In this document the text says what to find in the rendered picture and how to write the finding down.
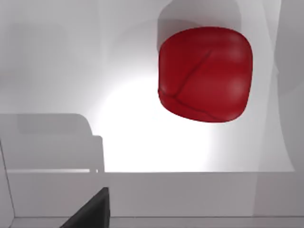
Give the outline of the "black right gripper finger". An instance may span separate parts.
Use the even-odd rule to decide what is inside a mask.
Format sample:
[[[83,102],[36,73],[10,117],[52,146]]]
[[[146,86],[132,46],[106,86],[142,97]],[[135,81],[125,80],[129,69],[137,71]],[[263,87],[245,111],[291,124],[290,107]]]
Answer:
[[[103,187],[59,228],[109,228],[110,194]]]

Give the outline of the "red rounded cushion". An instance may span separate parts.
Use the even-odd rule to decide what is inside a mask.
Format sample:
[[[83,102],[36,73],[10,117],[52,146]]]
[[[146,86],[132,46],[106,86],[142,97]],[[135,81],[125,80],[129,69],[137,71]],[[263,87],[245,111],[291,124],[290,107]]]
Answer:
[[[187,119],[225,123],[240,117],[252,74],[249,41],[229,28],[190,28],[167,38],[159,48],[160,103]]]

